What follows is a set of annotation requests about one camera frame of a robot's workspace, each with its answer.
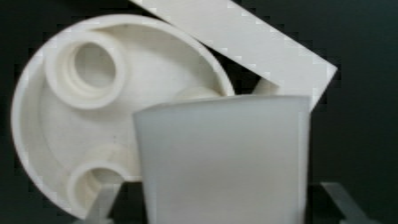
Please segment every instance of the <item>3d printed part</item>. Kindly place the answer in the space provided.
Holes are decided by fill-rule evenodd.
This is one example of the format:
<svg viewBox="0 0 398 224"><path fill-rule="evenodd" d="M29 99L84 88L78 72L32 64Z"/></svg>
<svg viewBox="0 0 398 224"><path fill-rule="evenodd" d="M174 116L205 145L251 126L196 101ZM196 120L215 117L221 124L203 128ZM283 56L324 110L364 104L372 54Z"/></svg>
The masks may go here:
<svg viewBox="0 0 398 224"><path fill-rule="evenodd" d="M101 174L139 180L133 112L180 97L213 95L235 95L221 64L162 21L98 17L45 44L16 87L13 137L37 188L78 218ZM110 158L112 153L123 156Z"/></svg>

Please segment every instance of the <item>small hole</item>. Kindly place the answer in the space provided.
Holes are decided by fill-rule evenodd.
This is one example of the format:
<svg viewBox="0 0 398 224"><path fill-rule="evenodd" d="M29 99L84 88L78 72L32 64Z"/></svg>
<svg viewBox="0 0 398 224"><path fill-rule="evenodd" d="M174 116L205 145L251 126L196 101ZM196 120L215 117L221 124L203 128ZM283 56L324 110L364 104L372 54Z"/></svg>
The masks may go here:
<svg viewBox="0 0 398 224"><path fill-rule="evenodd" d="M98 168L91 171L91 173L100 183L123 183L123 177L112 170Z"/></svg>
<svg viewBox="0 0 398 224"><path fill-rule="evenodd" d="M116 64L109 52L96 44L82 46L75 66L84 82L96 88L107 88L116 79Z"/></svg>

